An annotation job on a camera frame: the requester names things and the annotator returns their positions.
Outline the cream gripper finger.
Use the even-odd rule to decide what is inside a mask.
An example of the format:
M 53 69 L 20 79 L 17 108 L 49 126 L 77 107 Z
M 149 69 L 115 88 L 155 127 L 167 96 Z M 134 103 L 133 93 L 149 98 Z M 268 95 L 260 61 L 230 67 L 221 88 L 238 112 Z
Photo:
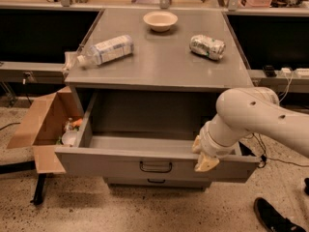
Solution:
M 213 158 L 204 152 L 199 155 L 198 161 L 194 167 L 196 172 L 207 172 L 215 168 L 219 164 L 218 158 Z

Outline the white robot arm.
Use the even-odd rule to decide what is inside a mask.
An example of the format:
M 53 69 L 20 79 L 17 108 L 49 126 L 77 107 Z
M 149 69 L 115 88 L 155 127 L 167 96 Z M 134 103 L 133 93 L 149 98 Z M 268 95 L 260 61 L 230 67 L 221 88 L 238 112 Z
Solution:
M 216 115 L 200 129 L 192 146 L 197 172 L 215 168 L 251 133 L 265 135 L 309 158 L 309 115 L 283 108 L 266 87 L 234 88 L 216 101 Z

